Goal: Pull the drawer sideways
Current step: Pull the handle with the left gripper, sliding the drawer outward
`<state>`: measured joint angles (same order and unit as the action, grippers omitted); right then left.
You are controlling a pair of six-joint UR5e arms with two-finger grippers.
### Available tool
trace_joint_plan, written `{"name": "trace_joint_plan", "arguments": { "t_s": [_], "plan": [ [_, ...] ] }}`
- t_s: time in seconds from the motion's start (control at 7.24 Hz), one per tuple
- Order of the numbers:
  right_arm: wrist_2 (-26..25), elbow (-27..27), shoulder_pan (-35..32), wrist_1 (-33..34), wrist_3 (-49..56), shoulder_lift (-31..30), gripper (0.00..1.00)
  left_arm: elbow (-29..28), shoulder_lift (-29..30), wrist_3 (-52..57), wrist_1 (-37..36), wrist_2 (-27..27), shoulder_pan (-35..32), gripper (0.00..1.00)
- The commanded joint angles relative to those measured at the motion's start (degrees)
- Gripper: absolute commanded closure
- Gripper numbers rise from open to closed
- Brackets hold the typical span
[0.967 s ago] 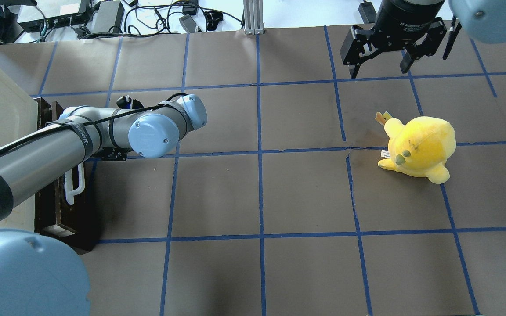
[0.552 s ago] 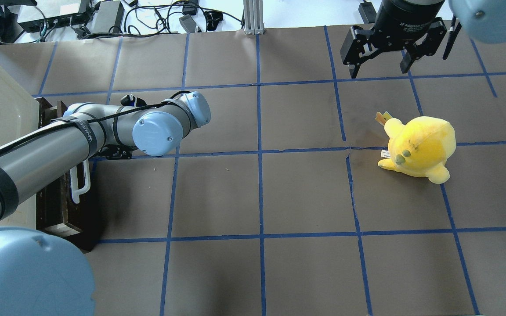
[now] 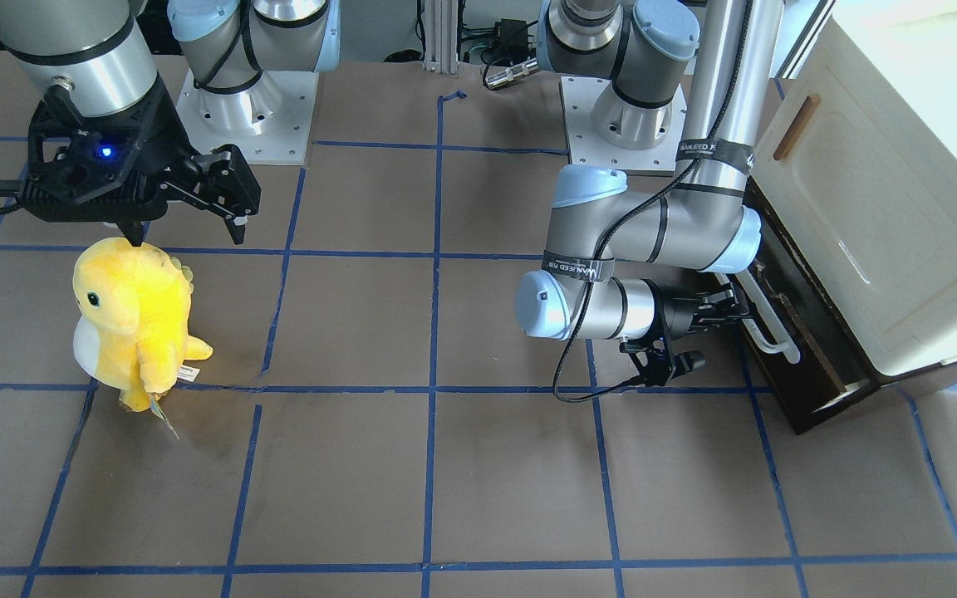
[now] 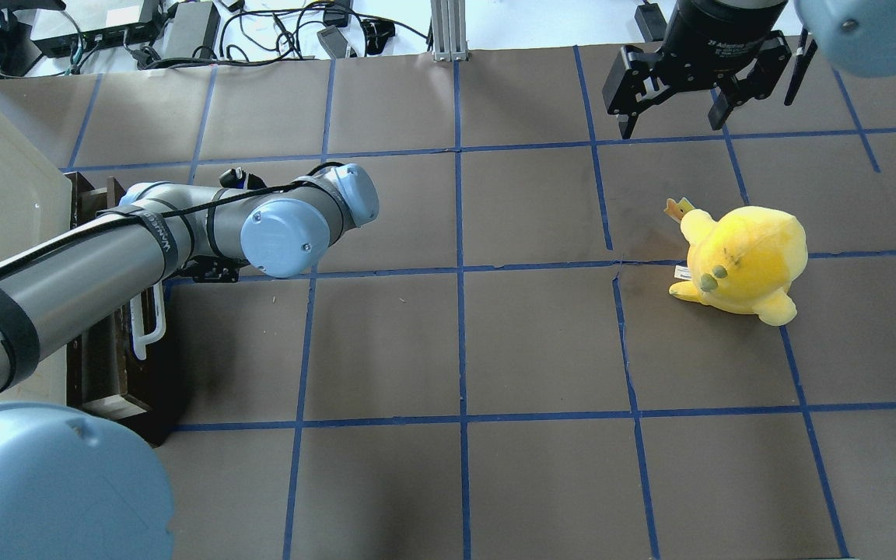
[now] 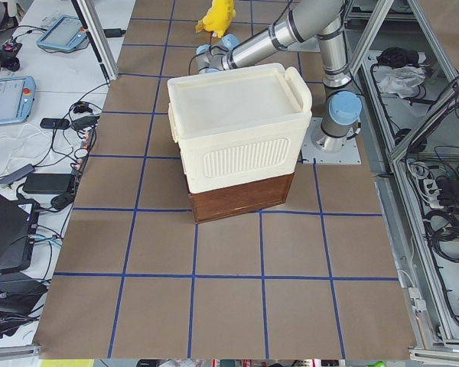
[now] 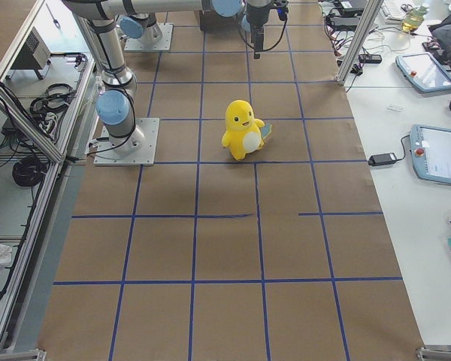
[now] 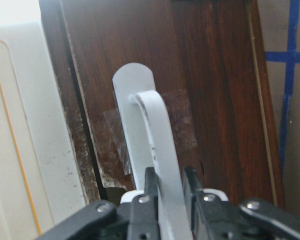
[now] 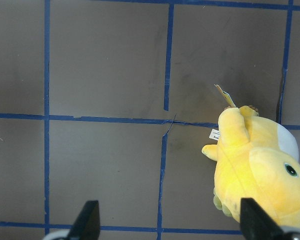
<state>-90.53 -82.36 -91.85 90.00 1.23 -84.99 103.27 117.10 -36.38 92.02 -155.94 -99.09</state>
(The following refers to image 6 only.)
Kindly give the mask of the black gripper near toy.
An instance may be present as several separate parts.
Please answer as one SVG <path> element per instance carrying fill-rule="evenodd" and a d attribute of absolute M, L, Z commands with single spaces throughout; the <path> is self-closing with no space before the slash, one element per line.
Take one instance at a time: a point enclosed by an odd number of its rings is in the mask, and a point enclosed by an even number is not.
<path fill-rule="evenodd" d="M 270 10 L 270 2 L 247 2 L 246 4 L 246 18 L 251 25 L 254 59 L 260 59 L 264 52 L 264 25 L 268 22 Z"/>

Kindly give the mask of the silver robot arm near drawer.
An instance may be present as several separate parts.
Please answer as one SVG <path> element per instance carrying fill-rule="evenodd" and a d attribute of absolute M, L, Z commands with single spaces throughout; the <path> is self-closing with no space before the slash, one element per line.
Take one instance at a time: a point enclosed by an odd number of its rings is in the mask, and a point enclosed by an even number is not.
<path fill-rule="evenodd" d="M 119 28 L 126 39 L 124 51 L 128 53 L 157 53 L 171 49 L 174 25 L 159 23 L 155 14 L 124 16 Z"/>

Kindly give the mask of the silver robot arm near toy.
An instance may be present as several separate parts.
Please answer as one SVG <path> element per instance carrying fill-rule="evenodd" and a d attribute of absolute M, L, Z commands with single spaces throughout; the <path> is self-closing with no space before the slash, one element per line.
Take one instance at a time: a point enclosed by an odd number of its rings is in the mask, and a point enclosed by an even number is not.
<path fill-rule="evenodd" d="M 287 21 L 286 1 L 66 1 L 98 65 L 105 91 L 95 109 L 106 140 L 93 153 L 101 166 L 152 165 L 159 132 L 158 118 L 135 114 L 137 78 L 127 66 L 118 31 L 129 38 L 145 38 L 145 29 L 158 12 L 213 11 L 238 17 L 251 34 L 254 56 L 264 48 L 264 26 L 272 10 Z"/>

